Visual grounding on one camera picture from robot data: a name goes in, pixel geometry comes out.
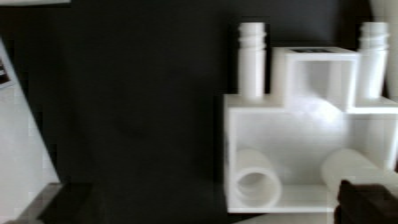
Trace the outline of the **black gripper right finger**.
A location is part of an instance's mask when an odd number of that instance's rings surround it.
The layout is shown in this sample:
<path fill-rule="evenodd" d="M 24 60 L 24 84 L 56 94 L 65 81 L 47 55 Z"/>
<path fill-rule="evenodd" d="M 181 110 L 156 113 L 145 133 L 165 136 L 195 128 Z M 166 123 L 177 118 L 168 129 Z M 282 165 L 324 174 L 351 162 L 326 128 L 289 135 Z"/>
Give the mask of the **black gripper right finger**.
<path fill-rule="evenodd" d="M 398 198 L 380 184 L 340 181 L 333 224 L 398 224 Z"/>

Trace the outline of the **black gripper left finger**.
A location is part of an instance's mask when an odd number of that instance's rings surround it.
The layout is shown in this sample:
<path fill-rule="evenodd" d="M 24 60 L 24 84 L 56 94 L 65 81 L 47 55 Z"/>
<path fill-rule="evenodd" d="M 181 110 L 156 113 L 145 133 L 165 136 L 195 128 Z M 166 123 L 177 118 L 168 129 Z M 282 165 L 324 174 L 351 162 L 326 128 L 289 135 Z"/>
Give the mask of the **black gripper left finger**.
<path fill-rule="evenodd" d="M 92 184 L 49 183 L 14 224 L 95 224 Z"/>

